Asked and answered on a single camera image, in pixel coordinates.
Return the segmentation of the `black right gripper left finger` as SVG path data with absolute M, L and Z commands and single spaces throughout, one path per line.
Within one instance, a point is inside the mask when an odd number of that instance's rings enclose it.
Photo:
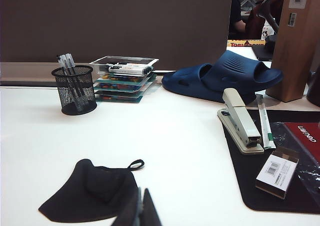
M 141 188 L 138 187 L 112 226 L 142 226 L 143 212 Z

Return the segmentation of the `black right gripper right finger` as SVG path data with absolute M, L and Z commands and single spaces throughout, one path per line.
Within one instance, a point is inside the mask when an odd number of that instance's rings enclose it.
M 144 190 L 142 212 L 139 215 L 139 220 L 140 226 L 162 226 L 150 191 L 148 189 Z

